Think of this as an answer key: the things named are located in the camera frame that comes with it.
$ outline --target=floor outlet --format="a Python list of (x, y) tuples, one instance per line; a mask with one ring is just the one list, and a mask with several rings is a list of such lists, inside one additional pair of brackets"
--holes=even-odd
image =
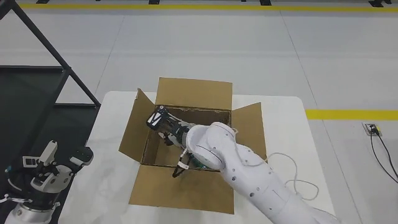
[(382, 133), (381, 133), (380, 127), (379, 127), (378, 125), (376, 125), (375, 123), (362, 123), (362, 126), (363, 126), (363, 128), (365, 129), (365, 133), (366, 133), (368, 136), (371, 135), (371, 136), (377, 137), (377, 134), (376, 134), (376, 133), (371, 133), (371, 125), (372, 125), (372, 124), (376, 126), (377, 130), (379, 130), (379, 135), (380, 135), (380, 137), (383, 136)]

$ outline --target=gray floor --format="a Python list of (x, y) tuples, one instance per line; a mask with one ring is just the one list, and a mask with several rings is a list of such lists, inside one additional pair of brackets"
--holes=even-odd
[[(52, 3), (77, 1), (93, 3)], [(235, 94), (298, 96), (307, 109), (398, 109), (398, 14), (26, 11), (100, 101), (111, 90), (156, 91), (159, 77), (183, 77), (233, 82)], [(57, 64), (15, 15), (0, 33), (0, 65)], [(74, 82), (58, 101), (90, 102)], [(377, 123), (398, 166), (397, 123)], [(361, 122), (310, 127), (336, 214), (352, 224), (397, 223), (398, 187), (371, 154)], [(386, 164), (381, 145), (376, 151)]]

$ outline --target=wire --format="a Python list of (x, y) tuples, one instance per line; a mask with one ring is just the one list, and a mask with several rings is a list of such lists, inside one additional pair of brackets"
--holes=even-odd
[(386, 149), (387, 155), (388, 155), (388, 161), (390, 162), (390, 165), (391, 165), (392, 170), (394, 171), (394, 174), (398, 178), (398, 174), (397, 174), (396, 168), (394, 167), (394, 165), (392, 164), (392, 161), (391, 161), (390, 152), (388, 151), (388, 149), (387, 149), (386, 145), (384, 144), (384, 141), (381, 139), (380, 135), (378, 133), (376, 133), (376, 134), (379, 137), (379, 139), (380, 139), (381, 143), (383, 144), (384, 148)]
[[(297, 179), (297, 176), (299, 175), (299, 168), (297, 167), (297, 163), (296, 163), (296, 161), (293, 159), (293, 157), (290, 157), (289, 155), (286, 155), (286, 154), (281, 153), (281, 152), (274, 152), (274, 153), (270, 154), (266, 159), (264, 159), (263, 161), (261, 161), (259, 164), (252, 165), (252, 164), (247, 164), (247, 162), (244, 162), (243, 159), (242, 159), (242, 157), (241, 157), (241, 155), (240, 155), (240, 153), (239, 153), (239, 151), (238, 151), (238, 145), (236, 144), (236, 135), (237, 135), (237, 133), (238, 133), (238, 130), (237, 130), (236, 128), (232, 128), (232, 130), (234, 130), (234, 132), (235, 132), (235, 136), (234, 136), (235, 151), (236, 151), (236, 153), (237, 153), (239, 159), (241, 160), (241, 163), (242, 163), (243, 166), (249, 166), (249, 167), (260, 166), (261, 164), (267, 162), (268, 159), (270, 159), (273, 155), (276, 155), (276, 154), (282, 155), (282, 156), (285, 156), (285, 157), (288, 157), (291, 161), (293, 161), (294, 166), (295, 166), (295, 168), (296, 168), (296, 171), (295, 171), (295, 174), (294, 174), (294, 178), (293, 178), (292, 180), (288, 180), (288, 181), (285, 183), (285, 185), (286, 185), (288, 182), (291, 182), (291, 181), (292, 181), (292, 182), (293, 182), (293, 188), (294, 188), (295, 194), (296, 194), (296, 195), (300, 195), (300, 197), (301, 197), (303, 200), (308, 200), (308, 201), (310, 201), (310, 200), (315, 200), (315, 199), (318, 197), (318, 194), (319, 194), (319, 187), (318, 187), (318, 186), (316, 186), (315, 184), (313, 184), (313, 183), (311, 183), (311, 182), (308, 182), (308, 181), (306, 181), (306, 180), (298, 180), (298, 179)], [(297, 185), (297, 182), (305, 182), (306, 184), (310, 184), (310, 185), (314, 186), (315, 188), (317, 188), (317, 193), (315, 194), (315, 196), (314, 196), (313, 198), (305, 198), (305, 197), (303, 197), (302, 194), (300, 194), (300, 193), (298, 192), (298, 190), (297, 190), (297, 186), (296, 186), (296, 185)]]
[[(300, 180), (300, 179), (296, 179), (295, 181), (296, 182), (305, 182), (306, 184), (310, 184), (310, 185), (314, 186), (315, 188), (317, 188), (317, 193), (315, 194), (315, 196), (313, 198), (308, 198), (307, 199), (307, 198), (302, 197), (303, 200), (315, 200), (318, 197), (318, 195), (319, 195), (319, 187), (316, 184), (313, 184), (312, 182), (309, 182), (309, 181), (306, 181), (306, 180)], [(285, 185), (288, 182), (295, 182), (295, 181), (293, 179), (292, 180), (288, 180), (288, 181), (286, 181)]]
[(7, 181), (8, 181), (8, 183), (9, 183), (14, 189), (17, 189), (17, 190), (19, 190), (19, 191), (22, 191), (21, 188), (18, 188), (17, 186), (15, 186), (15, 185), (11, 182), (10, 178), (8, 178)]
[(341, 220), (340, 220), (339, 218), (337, 218), (336, 215), (331, 214), (331, 213), (329, 213), (328, 211), (324, 211), (324, 210), (319, 209), (319, 208), (314, 208), (314, 209), (316, 209), (316, 210), (318, 210), (318, 211), (321, 211), (321, 212), (323, 212), (323, 213), (327, 213), (328, 215), (330, 215), (331, 217), (333, 217), (334, 219), (336, 219), (338, 222), (341, 222)]
[[(377, 157), (376, 152), (374, 151), (372, 133), (371, 133), (371, 145), (372, 145), (372, 151), (373, 151), (374, 157), (376, 158), (376, 160), (377, 160), (377, 162), (379, 163), (379, 165), (381, 166), (381, 168), (384, 170), (384, 172), (385, 172), (394, 182), (396, 182), (396, 183), (398, 184), (398, 180), (396, 180), (395, 178), (393, 178), (392, 175), (390, 175), (390, 173), (388, 173), (388, 171), (384, 168), (384, 166), (381, 164), (379, 158)], [(388, 154), (388, 156), (389, 156), (389, 160), (391, 161), (391, 157), (390, 157), (390, 153), (389, 153), (388, 149), (386, 148), (386, 146), (384, 146), (384, 148), (386, 149), (387, 154)]]
[[(290, 157), (289, 155), (286, 155), (286, 154), (281, 153), (281, 152), (274, 152), (274, 153), (270, 154), (270, 155), (264, 160), (264, 162), (265, 162), (265, 161), (268, 161), (268, 159), (270, 159), (273, 155), (276, 155), (276, 154), (277, 154), (277, 155), (282, 155), (282, 156), (288, 157), (291, 161), (293, 161), (294, 166), (295, 166), (295, 168), (296, 168), (296, 172), (295, 172), (295, 174), (294, 174), (294, 178), (293, 178), (292, 180), (288, 180), (288, 181), (285, 183), (285, 185), (286, 185), (288, 182), (293, 182), (293, 188), (294, 188), (294, 192), (295, 192), (296, 195), (299, 195), (299, 196), (301, 197), (301, 199), (303, 199), (303, 200), (308, 200), (308, 201), (315, 200), (315, 199), (318, 197), (318, 194), (319, 194), (319, 187), (316, 186), (315, 184), (309, 182), (309, 181), (297, 179), (297, 177), (299, 176), (299, 167), (297, 166), (297, 163), (296, 163), (296, 161), (293, 159), (293, 157)], [(303, 197), (302, 194), (300, 194), (300, 192), (297, 190), (297, 186), (296, 186), (296, 185), (297, 185), (297, 182), (305, 182), (306, 184), (310, 184), (310, 185), (314, 186), (315, 188), (317, 188), (317, 193), (315, 194), (315, 196), (314, 196), (313, 198), (305, 198), (305, 197)]]

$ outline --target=open cardboard box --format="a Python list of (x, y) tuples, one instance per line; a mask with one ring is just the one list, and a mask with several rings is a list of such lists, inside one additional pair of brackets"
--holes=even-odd
[(219, 172), (189, 169), (177, 178), (172, 174), (181, 150), (166, 146), (146, 126), (156, 105), (189, 123), (222, 122), (239, 133), (239, 144), (266, 158), (261, 104), (232, 110), (232, 83), (160, 78), (155, 104), (138, 89), (119, 151), (141, 163), (129, 204), (187, 208), (234, 213), (233, 189)]

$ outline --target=white cable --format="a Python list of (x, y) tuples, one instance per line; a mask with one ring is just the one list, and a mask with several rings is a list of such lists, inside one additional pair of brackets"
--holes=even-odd
[(247, 162), (244, 162), (243, 159), (242, 159), (242, 157), (241, 157), (241, 155), (240, 155), (240, 153), (239, 153), (239, 151), (238, 151), (238, 145), (236, 144), (236, 135), (237, 135), (237, 133), (238, 133), (239, 131), (238, 131), (236, 128), (232, 128), (232, 130), (235, 131), (235, 137), (234, 137), (235, 151), (236, 151), (236, 154), (238, 155), (239, 160), (241, 161), (242, 165), (243, 165), (243, 166), (249, 166), (249, 167), (256, 167), (256, 166), (260, 166), (261, 164), (265, 163), (265, 161), (262, 161), (262, 162), (259, 163), (259, 164), (254, 164), (254, 165), (252, 165), (252, 164), (247, 164)]
[(8, 194), (5, 194), (4, 198), (0, 199), (0, 203), (7, 202), (8, 199), (9, 199)]
[[(294, 180), (288, 180), (288, 181), (286, 181), (285, 185), (286, 185), (288, 182), (294, 182)], [(315, 199), (318, 197), (318, 195), (319, 195), (319, 187), (318, 187), (318, 186), (316, 186), (316, 185), (313, 184), (312, 182), (309, 182), (309, 181), (306, 181), (306, 180), (296, 179), (296, 182), (305, 182), (306, 184), (310, 184), (310, 185), (314, 186), (315, 188), (317, 188), (317, 193), (315, 194), (315, 196), (314, 196), (313, 198), (304, 198), (304, 197), (302, 197), (303, 200), (315, 200)]]
[(339, 218), (337, 218), (337, 216), (336, 216), (336, 215), (334, 215), (334, 214), (331, 214), (331, 213), (329, 213), (328, 211), (324, 211), (324, 210), (322, 210), (322, 209), (319, 209), (319, 208), (314, 208), (314, 209), (316, 209), (316, 210), (318, 210), (318, 211), (321, 211), (321, 212), (323, 212), (323, 213), (327, 213), (328, 215), (330, 215), (331, 217), (333, 217), (334, 219), (336, 219), (338, 222), (340, 222), (340, 223), (341, 223), (341, 220), (340, 220)]
[(15, 186), (15, 185), (11, 182), (10, 178), (8, 178), (7, 181), (8, 181), (8, 183), (9, 183), (14, 189), (17, 189), (17, 190), (19, 190), (19, 191), (22, 191), (21, 188), (18, 188), (17, 186)]

